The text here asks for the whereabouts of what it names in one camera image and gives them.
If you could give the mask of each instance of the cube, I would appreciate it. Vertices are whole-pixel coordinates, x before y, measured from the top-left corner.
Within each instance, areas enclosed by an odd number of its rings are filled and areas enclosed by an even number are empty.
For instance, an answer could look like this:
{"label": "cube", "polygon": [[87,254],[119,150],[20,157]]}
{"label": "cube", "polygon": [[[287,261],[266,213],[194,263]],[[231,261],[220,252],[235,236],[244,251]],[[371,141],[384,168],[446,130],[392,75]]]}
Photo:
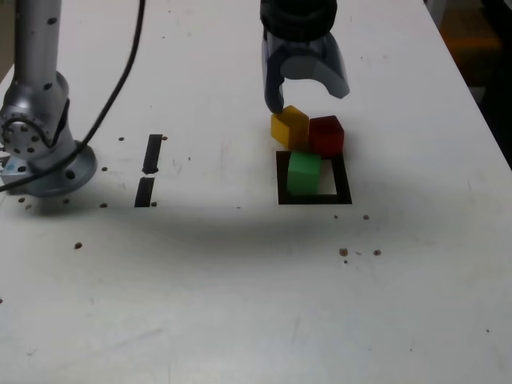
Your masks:
{"label": "cube", "polygon": [[272,137],[288,150],[306,150],[310,118],[293,106],[272,115]]}
{"label": "cube", "polygon": [[324,157],[338,156],[343,152],[345,131],[336,116],[310,120],[310,149]]}
{"label": "cube", "polygon": [[293,196],[315,195],[320,183],[322,157],[293,152],[288,165],[286,190]]}

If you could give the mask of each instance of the black cable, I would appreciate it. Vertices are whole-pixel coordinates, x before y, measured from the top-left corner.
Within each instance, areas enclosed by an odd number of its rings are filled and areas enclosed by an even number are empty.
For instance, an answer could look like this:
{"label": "black cable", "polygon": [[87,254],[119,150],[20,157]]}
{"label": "black cable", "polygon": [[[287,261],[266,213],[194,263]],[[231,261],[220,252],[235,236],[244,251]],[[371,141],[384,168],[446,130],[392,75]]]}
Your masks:
{"label": "black cable", "polygon": [[128,76],[130,75],[131,68],[135,62],[135,57],[137,56],[138,44],[141,39],[142,22],[144,21],[145,8],[146,8],[146,0],[140,0],[139,5],[138,5],[137,26],[135,27],[134,43],[131,47],[131,52],[130,52],[130,57],[128,58],[128,63],[126,64],[126,68],[125,68],[124,72],[122,73],[122,76],[119,79],[118,84],[114,88],[112,95],[109,97],[108,101],[106,102],[105,106],[103,107],[98,118],[96,119],[96,122],[94,122],[94,124],[93,124],[92,128],[90,129],[89,133],[87,134],[87,136],[85,136],[83,141],[77,146],[77,148],[69,156],[67,156],[60,162],[56,162],[50,168],[42,170],[41,172],[37,172],[36,174],[29,176],[28,178],[22,178],[20,180],[17,180],[16,182],[10,182],[8,184],[5,184],[4,186],[0,186],[0,192],[12,190],[13,188],[18,188],[19,186],[24,186],[25,184],[28,184],[29,182],[34,182],[35,180],[39,180],[40,178],[44,178],[45,176],[52,174],[56,170],[60,170],[65,165],[67,165],[69,162],[71,162],[78,154],[80,154],[87,147],[87,144],[89,144],[89,142],[93,138],[94,134],[96,134],[96,131],[98,131],[98,128],[100,127],[103,120],[105,119],[106,114],[109,113],[110,108],[114,104],[115,99],[118,97],[119,93],[121,92],[122,87],[125,85],[125,82],[128,79]]}

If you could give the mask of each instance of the floor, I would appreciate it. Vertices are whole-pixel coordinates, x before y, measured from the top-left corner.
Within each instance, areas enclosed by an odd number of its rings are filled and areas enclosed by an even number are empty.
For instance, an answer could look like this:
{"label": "floor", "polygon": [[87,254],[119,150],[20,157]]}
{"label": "floor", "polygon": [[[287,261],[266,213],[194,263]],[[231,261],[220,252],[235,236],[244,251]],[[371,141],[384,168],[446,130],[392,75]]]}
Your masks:
{"label": "floor", "polygon": [[0,81],[14,60],[14,0],[0,0]]}

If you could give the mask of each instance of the table surface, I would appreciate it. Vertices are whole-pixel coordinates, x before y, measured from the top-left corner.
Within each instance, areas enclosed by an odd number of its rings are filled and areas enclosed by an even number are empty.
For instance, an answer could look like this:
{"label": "table surface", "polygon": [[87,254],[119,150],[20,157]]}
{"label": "table surface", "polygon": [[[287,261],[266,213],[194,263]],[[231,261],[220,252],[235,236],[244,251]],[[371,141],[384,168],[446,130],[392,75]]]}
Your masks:
{"label": "table surface", "polygon": [[[258,7],[148,1],[92,141],[108,171],[69,204],[0,196],[2,384],[510,383],[512,175],[422,1],[339,2],[345,99],[286,83],[343,124],[351,206],[278,205]],[[64,2],[76,138],[136,10]],[[158,206],[135,209],[149,134]]]}

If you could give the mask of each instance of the black tape strip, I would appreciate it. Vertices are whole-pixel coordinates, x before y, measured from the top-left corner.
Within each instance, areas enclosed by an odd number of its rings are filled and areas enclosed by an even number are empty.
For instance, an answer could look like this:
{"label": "black tape strip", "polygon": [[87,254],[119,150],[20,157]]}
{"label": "black tape strip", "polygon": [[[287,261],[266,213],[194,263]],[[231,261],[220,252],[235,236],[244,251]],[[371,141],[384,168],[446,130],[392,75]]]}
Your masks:
{"label": "black tape strip", "polygon": [[144,157],[144,174],[156,174],[158,172],[158,156],[160,156],[160,147],[162,146],[161,134],[150,134],[147,141],[146,156]]}
{"label": "black tape strip", "polygon": [[135,208],[149,207],[151,205],[153,185],[154,178],[140,179],[138,182],[137,197],[135,198]]}
{"label": "black tape strip", "polygon": [[343,159],[343,156],[334,156],[330,158],[330,162],[333,166],[334,184],[336,185],[336,193],[338,194],[338,204],[352,204],[349,179],[346,176],[345,160]]}
{"label": "black tape strip", "polygon": [[331,160],[333,166],[336,194],[316,194],[312,196],[293,196],[286,190],[288,184],[288,165],[291,152],[278,151],[275,154],[278,172],[278,200],[279,205],[324,205],[324,204],[352,204],[348,178],[346,176],[343,156],[323,158]]}

